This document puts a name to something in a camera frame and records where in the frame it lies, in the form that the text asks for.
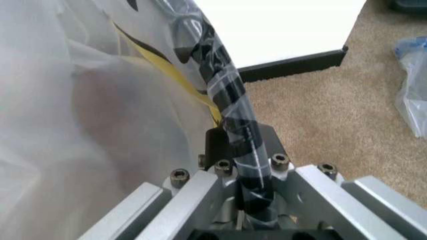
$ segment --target carpet floor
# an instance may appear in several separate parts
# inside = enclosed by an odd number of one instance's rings
[[[427,36],[427,17],[368,0],[340,67],[245,84],[257,120],[275,128],[296,166],[329,162],[349,180],[373,175],[427,208],[427,140],[394,106],[406,72],[393,48],[416,36]]]

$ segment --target hex socket bolt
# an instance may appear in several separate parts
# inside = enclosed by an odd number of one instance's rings
[[[198,155],[198,169],[206,170],[206,155],[204,154]]]
[[[190,180],[190,174],[183,168],[178,168],[170,173],[170,184],[172,187],[180,189]]]
[[[233,173],[233,166],[227,159],[221,159],[215,163],[215,173],[221,177],[230,176]]]
[[[317,168],[330,179],[335,180],[337,178],[338,168],[334,164],[321,163],[317,165]]]
[[[289,156],[286,153],[276,153],[271,157],[271,166],[277,171],[288,170],[289,162]]]

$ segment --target translucent plastic bag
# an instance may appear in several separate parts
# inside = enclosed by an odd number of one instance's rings
[[[213,126],[95,2],[0,7],[0,239],[78,238],[141,183],[195,172]]]
[[[192,0],[3,2],[0,86],[2,240],[78,238],[141,183],[193,174],[220,121],[247,219],[277,224],[245,88]]]
[[[401,40],[395,55],[407,72],[395,106],[419,138],[427,138],[427,37]]]

